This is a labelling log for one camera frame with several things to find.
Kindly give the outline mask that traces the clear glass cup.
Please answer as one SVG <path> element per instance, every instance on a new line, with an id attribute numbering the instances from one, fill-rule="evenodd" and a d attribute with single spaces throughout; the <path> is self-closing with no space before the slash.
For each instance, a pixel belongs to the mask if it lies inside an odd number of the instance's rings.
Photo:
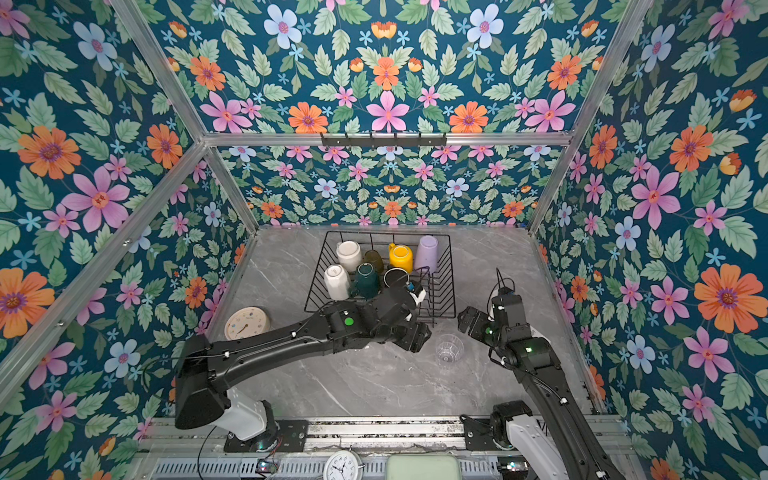
<path id="1" fill-rule="evenodd" d="M 463 341 L 454 334 L 440 335 L 435 344 L 435 356 L 441 366 L 458 363 L 464 354 Z"/>

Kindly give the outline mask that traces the black mug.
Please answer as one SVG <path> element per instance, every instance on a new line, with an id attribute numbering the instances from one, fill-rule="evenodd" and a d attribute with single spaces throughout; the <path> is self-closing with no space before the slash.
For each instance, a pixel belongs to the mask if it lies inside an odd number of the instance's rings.
<path id="1" fill-rule="evenodd" d="M 383 275 L 383 283 L 387 288 L 406 288 L 410 283 L 410 276 L 402 268 L 390 268 Z"/>

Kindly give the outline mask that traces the white mug green handle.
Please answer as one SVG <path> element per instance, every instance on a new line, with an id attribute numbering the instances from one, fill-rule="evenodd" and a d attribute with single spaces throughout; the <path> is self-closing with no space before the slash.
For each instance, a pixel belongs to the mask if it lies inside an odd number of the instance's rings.
<path id="1" fill-rule="evenodd" d="M 379 274 L 371 263 L 361 263 L 356 270 L 351 295 L 373 299 L 380 292 Z"/>

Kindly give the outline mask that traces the yellow mug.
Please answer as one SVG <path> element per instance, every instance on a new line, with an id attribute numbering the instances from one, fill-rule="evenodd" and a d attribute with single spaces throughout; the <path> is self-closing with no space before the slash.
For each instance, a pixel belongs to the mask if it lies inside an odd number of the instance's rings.
<path id="1" fill-rule="evenodd" d="M 414 268 L 414 256 L 412 249 L 403 244 L 391 243 L 388 248 L 389 264 L 392 268 L 399 268 L 411 273 Z"/>

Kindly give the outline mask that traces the lavender plastic cup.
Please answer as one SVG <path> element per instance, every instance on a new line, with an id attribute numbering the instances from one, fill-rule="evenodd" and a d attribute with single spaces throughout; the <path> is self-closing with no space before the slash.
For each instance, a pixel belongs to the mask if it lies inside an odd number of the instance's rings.
<path id="1" fill-rule="evenodd" d="M 439 242 L 435 236 L 424 235 L 419 239 L 419 244 L 414 257 L 414 270 L 428 275 L 437 272 L 439 254 Z"/>

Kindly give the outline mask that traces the olive green glass cup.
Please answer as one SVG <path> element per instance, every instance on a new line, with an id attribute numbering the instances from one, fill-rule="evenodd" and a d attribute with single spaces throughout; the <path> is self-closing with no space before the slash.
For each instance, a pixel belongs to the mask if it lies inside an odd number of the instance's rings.
<path id="1" fill-rule="evenodd" d="M 363 260 L 365 263 L 370 263 L 374 270 L 378 274 L 382 274 L 385 270 L 382 256 L 376 250 L 368 250 L 363 254 Z"/>

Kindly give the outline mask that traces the cream white mug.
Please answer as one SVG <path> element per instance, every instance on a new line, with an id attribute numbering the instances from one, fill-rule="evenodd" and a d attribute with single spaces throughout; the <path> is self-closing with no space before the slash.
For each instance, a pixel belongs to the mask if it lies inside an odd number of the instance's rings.
<path id="1" fill-rule="evenodd" d="M 324 283 L 331 300 L 343 301 L 350 297 L 350 278 L 342 265 L 328 266 L 324 271 Z"/>

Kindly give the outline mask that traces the red interior white mug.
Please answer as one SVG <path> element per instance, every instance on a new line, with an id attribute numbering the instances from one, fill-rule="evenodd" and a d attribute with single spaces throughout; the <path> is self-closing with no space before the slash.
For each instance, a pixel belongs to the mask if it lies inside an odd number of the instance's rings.
<path id="1" fill-rule="evenodd" d="M 363 253 L 359 243 L 347 240 L 336 245 L 338 263 L 349 273 L 354 273 L 363 263 Z"/>

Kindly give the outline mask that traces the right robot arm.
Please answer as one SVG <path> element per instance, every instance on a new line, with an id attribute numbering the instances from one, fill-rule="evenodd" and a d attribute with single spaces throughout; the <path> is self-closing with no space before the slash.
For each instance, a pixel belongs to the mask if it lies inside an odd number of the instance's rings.
<path id="1" fill-rule="evenodd" d="M 494 407 L 490 432 L 498 446 L 517 450 L 540 479 L 623 479 L 580 411 L 554 347 L 525 316 L 522 297 L 501 287 L 490 310 L 467 307 L 458 329 L 488 347 L 489 360 L 512 372 L 542 417 L 543 430 L 523 401 Z"/>

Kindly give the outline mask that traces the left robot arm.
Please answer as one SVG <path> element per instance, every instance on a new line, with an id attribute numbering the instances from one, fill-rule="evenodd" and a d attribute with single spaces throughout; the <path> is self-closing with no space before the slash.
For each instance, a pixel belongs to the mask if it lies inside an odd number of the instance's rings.
<path id="1" fill-rule="evenodd" d="M 271 405 L 239 390 L 240 383 L 294 361 L 370 343 L 417 353 L 431 336 L 417 319 L 425 298 L 417 286 L 389 287 L 367 302 L 330 301 L 304 320 L 245 339 L 187 340 L 175 373 L 175 428 L 218 427 L 239 441 L 272 445 L 279 427 Z"/>

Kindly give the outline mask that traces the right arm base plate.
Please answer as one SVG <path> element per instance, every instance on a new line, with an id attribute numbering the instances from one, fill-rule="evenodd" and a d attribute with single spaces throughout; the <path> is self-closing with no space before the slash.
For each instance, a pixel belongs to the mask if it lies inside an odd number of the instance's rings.
<path id="1" fill-rule="evenodd" d="M 465 448 L 469 451 L 511 451 L 514 447 L 497 429 L 497 422 L 490 418 L 474 418 L 460 415 Z"/>

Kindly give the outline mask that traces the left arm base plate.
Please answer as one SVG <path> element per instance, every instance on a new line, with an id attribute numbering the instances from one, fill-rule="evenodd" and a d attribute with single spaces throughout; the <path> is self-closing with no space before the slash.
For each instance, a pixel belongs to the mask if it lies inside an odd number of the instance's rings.
<path id="1" fill-rule="evenodd" d="M 230 433 L 223 450 L 226 453 L 296 453 L 304 450 L 308 439 L 307 420 L 278 420 L 264 432 L 249 440 Z"/>

